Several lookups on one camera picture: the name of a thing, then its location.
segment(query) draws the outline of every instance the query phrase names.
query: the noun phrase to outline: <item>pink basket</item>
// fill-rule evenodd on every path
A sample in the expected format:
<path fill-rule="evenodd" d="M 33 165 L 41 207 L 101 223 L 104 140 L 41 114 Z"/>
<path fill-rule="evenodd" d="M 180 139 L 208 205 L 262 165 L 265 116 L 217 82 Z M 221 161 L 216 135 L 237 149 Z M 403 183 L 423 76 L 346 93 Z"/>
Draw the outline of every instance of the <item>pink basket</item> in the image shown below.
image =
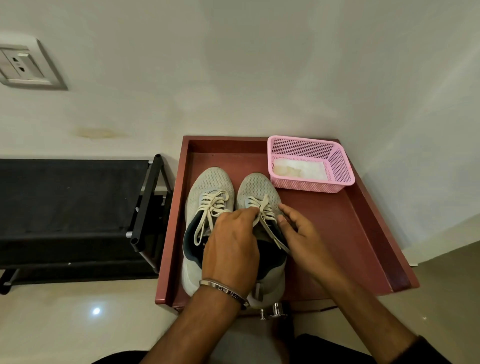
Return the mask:
<path fill-rule="evenodd" d="M 343 147 L 336 142 L 319 139 L 273 135 L 268 138 L 268 172 L 276 188 L 337 193 L 355 183 L 352 167 Z M 275 159 L 317 161 L 324 164 L 328 180 L 284 177 L 273 173 Z"/>

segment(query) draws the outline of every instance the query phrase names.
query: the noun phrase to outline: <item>sneaker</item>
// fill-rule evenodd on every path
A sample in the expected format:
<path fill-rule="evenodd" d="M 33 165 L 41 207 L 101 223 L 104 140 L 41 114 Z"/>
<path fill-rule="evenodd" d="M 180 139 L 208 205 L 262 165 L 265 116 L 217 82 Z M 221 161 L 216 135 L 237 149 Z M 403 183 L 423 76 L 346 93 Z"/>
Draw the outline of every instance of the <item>sneaker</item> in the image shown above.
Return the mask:
<path fill-rule="evenodd" d="M 276 223 L 276 217 L 281 214 L 279 203 L 278 192 L 261 173 L 245 177 L 237 193 L 237 209 L 250 206 L 260 209 L 253 222 L 260 264 L 257 282 L 247 298 L 253 308 L 265 308 L 279 302 L 285 290 L 285 263 L 290 250 Z"/>
<path fill-rule="evenodd" d="M 227 173 L 211 167 L 198 176 L 188 194 L 185 205 L 187 229 L 183 236 L 183 263 L 181 283 L 192 296 L 202 279 L 204 248 L 216 219 L 234 208 L 233 185 Z"/>

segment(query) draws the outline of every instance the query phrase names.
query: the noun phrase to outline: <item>black sleeve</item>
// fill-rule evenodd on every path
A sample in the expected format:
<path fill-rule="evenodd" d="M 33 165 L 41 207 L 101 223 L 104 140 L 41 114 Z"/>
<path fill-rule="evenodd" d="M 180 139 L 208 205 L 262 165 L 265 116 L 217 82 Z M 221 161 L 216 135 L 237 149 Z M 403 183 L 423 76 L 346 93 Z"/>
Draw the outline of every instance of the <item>black sleeve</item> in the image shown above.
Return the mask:
<path fill-rule="evenodd" d="M 392 361 L 392 364 L 406 363 L 451 364 L 422 336 Z"/>

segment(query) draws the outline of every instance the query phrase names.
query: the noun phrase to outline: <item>black rack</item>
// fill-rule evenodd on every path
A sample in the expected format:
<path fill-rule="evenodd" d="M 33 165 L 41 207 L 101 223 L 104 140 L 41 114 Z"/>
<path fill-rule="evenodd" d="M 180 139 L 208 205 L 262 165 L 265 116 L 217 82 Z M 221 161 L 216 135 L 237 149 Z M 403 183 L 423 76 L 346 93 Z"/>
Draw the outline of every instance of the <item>black rack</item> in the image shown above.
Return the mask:
<path fill-rule="evenodd" d="M 2 159 L 0 172 L 0 294 L 20 284 L 158 276 L 173 195 L 160 154 L 151 162 Z M 156 194 L 160 174 L 166 192 Z"/>

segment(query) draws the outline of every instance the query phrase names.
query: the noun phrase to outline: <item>person's left hand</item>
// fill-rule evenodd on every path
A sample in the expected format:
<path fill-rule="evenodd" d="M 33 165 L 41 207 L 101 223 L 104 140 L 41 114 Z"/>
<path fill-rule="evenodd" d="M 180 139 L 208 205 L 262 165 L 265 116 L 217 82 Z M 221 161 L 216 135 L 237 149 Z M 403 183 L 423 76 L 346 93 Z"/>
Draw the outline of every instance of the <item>person's left hand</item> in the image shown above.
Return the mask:
<path fill-rule="evenodd" d="M 202 279 L 213 279 L 243 298 L 257 279 L 260 253 L 253 235 L 257 207 L 221 214 L 204 250 Z"/>

